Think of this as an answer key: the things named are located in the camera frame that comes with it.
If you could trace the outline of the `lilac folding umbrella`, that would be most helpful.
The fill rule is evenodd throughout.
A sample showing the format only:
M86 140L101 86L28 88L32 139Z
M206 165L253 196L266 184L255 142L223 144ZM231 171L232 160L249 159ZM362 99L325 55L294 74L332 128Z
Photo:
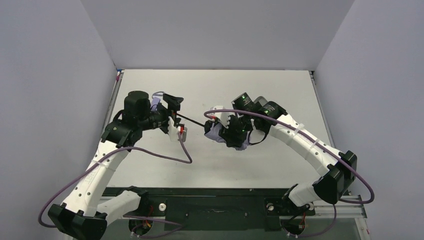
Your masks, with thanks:
M163 97L164 93L165 93L164 91L154 92L151 97L152 101L151 101L150 107L152 107L154 104L160 103L161 97ZM200 125L201 127L204 127L202 123L199 123L197 121L191 120L191 122L196 123ZM227 136L224 137L224 130L228 130L228 129L223 127L221 123L215 122L213 129L208 133L204 133L204 136L217 143L224 143L228 148L234 148L237 151L243 151L248 148L249 143L248 143L247 135L244 136L244 134L242 134L241 142L231 143L231 140L229 137Z

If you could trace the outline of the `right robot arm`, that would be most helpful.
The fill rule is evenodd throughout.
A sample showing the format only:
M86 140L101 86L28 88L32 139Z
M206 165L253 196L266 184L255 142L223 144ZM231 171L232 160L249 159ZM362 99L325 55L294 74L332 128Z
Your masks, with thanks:
M243 151L252 145L251 133L257 130L266 138L273 137L306 160L319 178L294 184L282 197L290 207L303 207L322 200L336 204L356 176L357 156L345 153L310 134L305 127L280 105L263 96L252 100L245 92L232 101L233 110L214 106L207 114L204 135L228 148Z

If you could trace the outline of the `black umbrella case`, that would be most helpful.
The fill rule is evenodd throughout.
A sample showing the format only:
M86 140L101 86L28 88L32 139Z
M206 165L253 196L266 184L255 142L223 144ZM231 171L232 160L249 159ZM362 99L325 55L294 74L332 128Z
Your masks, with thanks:
M258 96L253 102L258 106L264 106L267 104L268 100L263 96Z

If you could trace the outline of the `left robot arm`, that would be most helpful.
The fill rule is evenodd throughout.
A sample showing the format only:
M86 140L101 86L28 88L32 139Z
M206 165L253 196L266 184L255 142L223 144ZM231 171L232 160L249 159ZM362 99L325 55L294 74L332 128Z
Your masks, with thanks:
M147 195L139 187L124 188L104 203L101 197L143 132L159 129L173 141L185 141L187 130L177 117L182 102L182 97L167 93L154 102L147 92L129 92L123 108L106 125L87 170L70 183L72 192L61 204L49 208L47 214L54 227L75 240L99 240L109 224L136 211Z

